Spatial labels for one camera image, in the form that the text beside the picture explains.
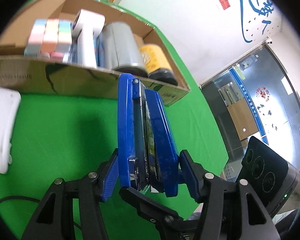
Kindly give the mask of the red wall sign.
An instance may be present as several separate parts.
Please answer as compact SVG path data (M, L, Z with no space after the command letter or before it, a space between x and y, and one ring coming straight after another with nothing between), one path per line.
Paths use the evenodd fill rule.
M219 0L223 10L226 10L230 7L229 0Z

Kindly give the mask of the white handheld fan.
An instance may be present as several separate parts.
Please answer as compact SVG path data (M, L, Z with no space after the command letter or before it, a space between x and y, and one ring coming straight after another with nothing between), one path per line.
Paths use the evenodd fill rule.
M72 36L77 43L77 63L83 67L97 68L95 43L106 18L93 11L81 9L72 26Z

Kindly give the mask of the silver metal cylinder can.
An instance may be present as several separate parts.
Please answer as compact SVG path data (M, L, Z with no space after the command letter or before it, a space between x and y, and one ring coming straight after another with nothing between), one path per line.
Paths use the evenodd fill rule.
M111 22L99 35L103 44L105 69L147 77L145 65L133 32L125 22Z

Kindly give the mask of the pastel puzzle cube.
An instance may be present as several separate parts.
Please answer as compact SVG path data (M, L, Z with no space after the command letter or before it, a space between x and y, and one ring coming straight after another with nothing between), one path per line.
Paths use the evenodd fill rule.
M35 20L24 55L62 62L69 57L72 46L72 22L69 20Z

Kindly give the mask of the colourful cartoon picture book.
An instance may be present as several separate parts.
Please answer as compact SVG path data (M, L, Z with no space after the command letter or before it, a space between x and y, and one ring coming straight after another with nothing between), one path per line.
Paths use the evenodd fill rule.
M70 47L68 62L86 68L105 68L103 44L99 38L79 35Z

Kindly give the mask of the yellow spray can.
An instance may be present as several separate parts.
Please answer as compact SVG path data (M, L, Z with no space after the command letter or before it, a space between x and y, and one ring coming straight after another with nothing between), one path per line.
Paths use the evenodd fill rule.
M162 48L156 44L145 44L139 48L148 77L177 86L178 82Z

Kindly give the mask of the white power bank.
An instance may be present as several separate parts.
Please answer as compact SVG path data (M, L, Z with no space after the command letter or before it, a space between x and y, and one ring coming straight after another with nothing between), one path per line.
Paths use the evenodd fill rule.
M12 163L11 137L20 103L18 91L0 87L0 174Z

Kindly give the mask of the green table mat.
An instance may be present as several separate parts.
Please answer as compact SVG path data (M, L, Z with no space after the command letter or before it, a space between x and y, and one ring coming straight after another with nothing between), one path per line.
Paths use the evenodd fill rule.
M175 143L194 161L220 174L228 161L224 142L203 94L175 48L158 34L190 92L166 108ZM21 195L41 198L54 179L83 177L107 160L117 145L117 102L59 95L23 95L12 137L13 163L0 174L0 214L20 237L36 208Z

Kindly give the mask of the glass door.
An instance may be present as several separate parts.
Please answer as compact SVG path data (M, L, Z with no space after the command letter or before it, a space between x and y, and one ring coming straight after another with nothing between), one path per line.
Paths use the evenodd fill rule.
M240 161L250 137L300 168L300 99L268 45L261 45L201 86L228 154Z

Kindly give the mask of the blue stapler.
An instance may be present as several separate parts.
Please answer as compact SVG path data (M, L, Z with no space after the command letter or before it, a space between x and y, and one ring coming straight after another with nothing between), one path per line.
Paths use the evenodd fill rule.
M128 73L118 83L117 142L122 187L177 196L178 154L161 96Z

